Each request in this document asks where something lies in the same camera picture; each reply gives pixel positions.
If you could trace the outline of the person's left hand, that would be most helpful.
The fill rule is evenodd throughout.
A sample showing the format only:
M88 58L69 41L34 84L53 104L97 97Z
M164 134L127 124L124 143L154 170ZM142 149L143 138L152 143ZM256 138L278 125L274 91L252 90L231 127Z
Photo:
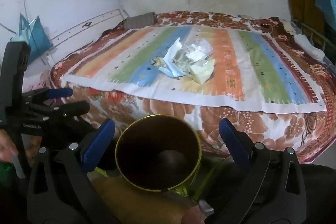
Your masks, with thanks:
M42 138L39 136L31 136L30 138L30 147L26 149L26 156L30 163L35 161L35 157L39 151ZM1 161L4 162L13 162L12 157L18 155L18 150L15 147L15 144L7 134L7 132L1 129L0 132L0 157Z

